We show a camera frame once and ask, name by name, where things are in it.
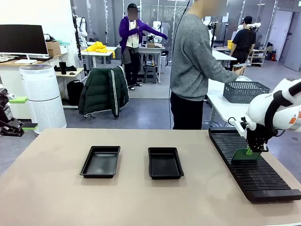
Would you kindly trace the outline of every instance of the black pants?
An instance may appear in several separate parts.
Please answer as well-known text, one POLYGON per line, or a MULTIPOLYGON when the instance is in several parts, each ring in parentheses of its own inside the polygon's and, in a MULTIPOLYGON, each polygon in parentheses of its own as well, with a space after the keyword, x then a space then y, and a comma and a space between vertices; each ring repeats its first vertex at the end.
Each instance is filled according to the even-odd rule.
POLYGON ((237 60, 231 60, 230 63, 230 70, 232 71, 233 65, 237 65, 238 63, 244 64, 246 62, 247 58, 237 58, 237 60))
POLYGON ((170 103, 174 129, 202 129, 204 101, 186 100, 172 92, 170 103))
POLYGON ((124 65, 126 72, 127 85, 135 85, 137 83, 137 76, 140 67, 139 53, 129 50, 131 56, 131 63, 124 65))

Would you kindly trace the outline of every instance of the person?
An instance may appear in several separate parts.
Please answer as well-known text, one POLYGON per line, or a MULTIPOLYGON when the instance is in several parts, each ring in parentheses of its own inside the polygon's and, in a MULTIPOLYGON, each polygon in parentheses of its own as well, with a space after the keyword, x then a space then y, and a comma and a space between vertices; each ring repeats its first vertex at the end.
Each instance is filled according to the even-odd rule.
POLYGON ((227 71, 212 56, 209 32, 202 18, 205 12, 218 8, 217 2, 219 0, 194 0, 178 25, 170 75, 174 129, 201 129, 208 79, 229 83, 245 69, 227 71))
POLYGON ((252 20, 253 18, 251 16, 246 16, 242 23, 244 28, 238 31, 233 39, 230 56, 235 57, 237 60, 231 61, 231 70, 233 69, 233 65, 245 63, 255 47, 256 32, 249 30, 247 27, 248 24, 252 24, 252 20))
MULTIPOLYGON (((137 8, 137 6, 134 3, 129 4, 127 13, 130 8, 137 8)), ((135 91, 134 86, 142 86, 137 83, 137 76, 140 68, 139 43, 142 42, 142 31, 153 33, 154 35, 167 40, 166 35, 155 31, 139 19, 129 21, 128 16, 121 19, 119 35, 122 38, 120 42, 122 63, 125 65, 127 85, 130 91, 135 91)))

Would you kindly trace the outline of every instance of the puffer jacket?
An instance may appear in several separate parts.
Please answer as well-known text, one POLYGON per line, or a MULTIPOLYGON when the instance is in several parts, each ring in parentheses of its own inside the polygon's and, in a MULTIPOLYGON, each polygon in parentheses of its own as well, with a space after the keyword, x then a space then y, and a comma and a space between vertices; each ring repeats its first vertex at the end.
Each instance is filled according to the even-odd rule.
POLYGON ((120 108, 129 102, 127 81, 123 68, 95 68, 89 73, 79 100, 79 113, 89 116, 92 113, 112 110, 119 116, 120 108))

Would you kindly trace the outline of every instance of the black backpack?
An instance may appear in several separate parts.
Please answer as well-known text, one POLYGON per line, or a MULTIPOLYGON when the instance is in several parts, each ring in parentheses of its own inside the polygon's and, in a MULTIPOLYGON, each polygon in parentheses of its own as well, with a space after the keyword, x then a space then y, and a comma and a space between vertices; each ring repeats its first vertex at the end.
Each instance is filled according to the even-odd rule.
POLYGON ((67 84, 69 102, 72 106, 79 105, 80 94, 84 88, 84 84, 80 80, 73 80, 67 84))

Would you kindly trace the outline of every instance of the gray basket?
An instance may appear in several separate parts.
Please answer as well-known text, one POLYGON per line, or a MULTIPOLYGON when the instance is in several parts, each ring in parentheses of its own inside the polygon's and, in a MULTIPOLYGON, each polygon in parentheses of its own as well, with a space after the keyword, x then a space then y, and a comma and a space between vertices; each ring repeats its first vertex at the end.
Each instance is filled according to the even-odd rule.
POLYGON ((253 81, 234 81, 225 84, 223 96, 231 103, 249 104, 254 97, 269 93, 270 89, 253 81))

